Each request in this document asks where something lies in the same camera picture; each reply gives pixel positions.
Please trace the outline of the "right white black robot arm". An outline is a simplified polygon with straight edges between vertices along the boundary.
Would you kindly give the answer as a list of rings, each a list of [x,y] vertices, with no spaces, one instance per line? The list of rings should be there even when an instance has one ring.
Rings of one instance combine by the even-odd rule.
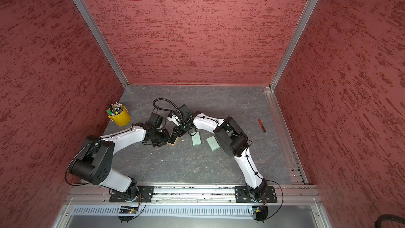
[[[259,173],[250,153],[249,138],[239,124],[232,118],[213,118],[203,113],[194,113],[186,119],[180,119],[169,113],[168,120],[175,124],[169,144],[174,145],[178,138],[191,129],[205,130],[214,134],[220,148],[233,157],[245,178],[247,200],[253,202],[276,202],[275,190],[268,186],[267,180]]]

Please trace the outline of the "pale green lift-off lid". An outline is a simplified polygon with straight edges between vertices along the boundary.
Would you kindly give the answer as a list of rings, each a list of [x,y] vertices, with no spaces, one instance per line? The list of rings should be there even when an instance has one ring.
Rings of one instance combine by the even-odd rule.
[[[212,137],[207,138],[206,141],[207,141],[207,143],[208,143],[210,149],[212,150],[212,152],[214,152],[214,151],[220,149],[220,145],[219,145],[219,143],[217,142],[215,136],[212,136]]]

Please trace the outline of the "pale green box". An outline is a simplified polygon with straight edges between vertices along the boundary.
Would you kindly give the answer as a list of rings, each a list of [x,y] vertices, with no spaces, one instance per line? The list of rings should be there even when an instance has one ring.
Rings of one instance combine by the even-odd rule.
[[[192,143],[193,143],[193,146],[201,145],[201,138],[200,138],[199,132],[196,132],[192,135]]]

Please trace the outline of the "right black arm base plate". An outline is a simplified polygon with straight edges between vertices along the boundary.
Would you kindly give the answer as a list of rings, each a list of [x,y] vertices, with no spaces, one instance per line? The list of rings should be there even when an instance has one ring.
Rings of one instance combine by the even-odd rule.
[[[237,203],[277,203],[277,195],[273,186],[264,190],[252,190],[248,186],[235,186],[235,199]]]

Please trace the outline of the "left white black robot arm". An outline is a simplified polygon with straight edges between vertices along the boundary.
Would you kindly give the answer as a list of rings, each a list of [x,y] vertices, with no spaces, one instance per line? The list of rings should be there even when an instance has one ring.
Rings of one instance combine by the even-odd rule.
[[[167,129],[160,129],[158,126],[146,123],[133,124],[130,128],[115,134],[90,135],[71,160],[65,175],[71,174],[84,180],[83,183],[75,186],[101,185],[125,202],[140,201],[142,194],[136,180],[113,169],[113,157],[117,152],[133,144],[150,143],[158,146],[166,144],[169,138]]]

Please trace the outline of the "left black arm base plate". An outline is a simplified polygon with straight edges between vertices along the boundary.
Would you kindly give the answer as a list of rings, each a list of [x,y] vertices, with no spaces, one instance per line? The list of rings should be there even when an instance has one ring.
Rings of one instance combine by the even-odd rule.
[[[131,186],[125,192],[119,192],[116,190],[109,190],[111,203],[137,203],[139,201],[144,201],[147,203],[151,202],[154,186]]]

